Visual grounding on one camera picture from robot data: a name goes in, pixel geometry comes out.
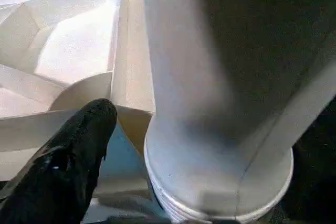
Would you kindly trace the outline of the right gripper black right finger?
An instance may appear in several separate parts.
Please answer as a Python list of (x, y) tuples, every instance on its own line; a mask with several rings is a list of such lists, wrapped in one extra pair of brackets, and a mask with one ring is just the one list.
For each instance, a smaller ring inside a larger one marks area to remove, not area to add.
[(303, 133), (293, 155), (286, 214), (294, 220), (335, 223), (335, 103), (329, 103)]

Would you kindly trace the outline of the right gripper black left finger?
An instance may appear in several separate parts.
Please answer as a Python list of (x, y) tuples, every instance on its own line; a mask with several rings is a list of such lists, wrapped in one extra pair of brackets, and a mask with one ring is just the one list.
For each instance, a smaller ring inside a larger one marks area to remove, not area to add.
[(117, 124), (108, 99), (70, 117), (1, 190), (1, 223), (80, 223)]

